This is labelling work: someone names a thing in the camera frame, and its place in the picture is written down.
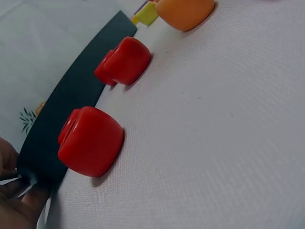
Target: white fabric surface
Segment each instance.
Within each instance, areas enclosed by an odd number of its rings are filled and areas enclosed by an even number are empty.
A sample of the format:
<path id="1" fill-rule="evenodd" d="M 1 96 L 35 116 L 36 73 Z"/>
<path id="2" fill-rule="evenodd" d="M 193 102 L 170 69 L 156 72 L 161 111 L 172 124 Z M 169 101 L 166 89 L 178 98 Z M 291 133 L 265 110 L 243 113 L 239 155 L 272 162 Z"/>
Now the white fabric surface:
<path id="1" fill-rule="evenodd" d="M 97 103 L 122 152 L 99 179 L 68 170 L 47 228 L 305 228 L 304 11 L 223 0 L 192 31 L 141 29 L 151 65 Z"/>

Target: finger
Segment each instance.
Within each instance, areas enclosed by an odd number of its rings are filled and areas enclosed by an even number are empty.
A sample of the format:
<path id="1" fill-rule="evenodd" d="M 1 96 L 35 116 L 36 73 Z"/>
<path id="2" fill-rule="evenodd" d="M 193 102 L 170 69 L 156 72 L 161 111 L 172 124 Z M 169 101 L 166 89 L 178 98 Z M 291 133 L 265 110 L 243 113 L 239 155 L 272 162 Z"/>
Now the finger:
<path id="1" fill-rule="evenodd" d="M 14 147 L 0 137 L 0 164 L 4 169 L 12 171 L 16 168 L 18 153 Z"/>
<path id="2" fill-rule="evenodd" d="M 25 203 L 32 211 L 35 221 L 38 220 L 43 207 L 50 197 L 50 194 L 50 186 L 36 184 L 22 198 L 22 202 Z"/>
<path id="3" fill-rule="evenodd" d="M 1 176 L 0 176 L 0 181 L 9 180 L 9 179 L 17 178 L 17 177 L 18 177 L 17 170 L 8 171 L 8 170 L 4 169 L 4 170 L 2 170 L 2 173 L 1 173 Z"/>
<path id="4" fill-rule="evenodd" d="M 1 185 L 0 193 L 4 194 L 7 198 L 13 198 L 23 192 L 29 185 L 30 182 L 28 179 L 22 177 L 5 185 Z"/>

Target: orange plastic piece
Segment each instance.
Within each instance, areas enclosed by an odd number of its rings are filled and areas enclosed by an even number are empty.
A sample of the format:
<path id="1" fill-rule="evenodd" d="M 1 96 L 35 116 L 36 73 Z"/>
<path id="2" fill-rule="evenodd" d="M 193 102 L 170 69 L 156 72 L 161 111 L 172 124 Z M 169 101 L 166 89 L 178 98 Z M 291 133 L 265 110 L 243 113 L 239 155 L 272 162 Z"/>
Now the orange plastic piece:
<path id="1" fill-rule="evenodd" d="M 156 9 L 170 26 L 188 31 L 204 21 L 214 7 L 214 0 L 161 0 Z"/>

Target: red plastic cylinder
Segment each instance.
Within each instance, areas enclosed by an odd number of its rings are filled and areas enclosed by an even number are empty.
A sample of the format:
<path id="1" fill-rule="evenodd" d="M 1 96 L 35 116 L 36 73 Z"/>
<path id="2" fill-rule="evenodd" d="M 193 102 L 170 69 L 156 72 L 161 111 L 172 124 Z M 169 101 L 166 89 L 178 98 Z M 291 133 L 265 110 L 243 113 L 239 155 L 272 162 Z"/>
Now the red plastic cylinder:
<path id="1" fill-rule="evenodd" d="M 109 73 L 107 73 L 104 69 L 104 64 L 108 60 L 109 57 L 112 56 L 114 50 L 110 50 L 104 59 L 101 61 L 99 66 L 95 69 L 94 75 L 104 84 L 115 86 L 117 82 L 113 81 Z"/>
<path id="2" fill-rule="evenodd" d="M 130 85 L 144 72 L 151 60 L 149 49 L 133 37 L 125 37 L 105 61 L 104 70 L 118 83 Z"/>
<path id="3" fill-rule="evenodd" d="M 83 107 L 66 132 L 58 157 L 80 174 L 100 177 L 114 163 L 123 141 L 124 130 L 110 115 L 94 107 Z"/>

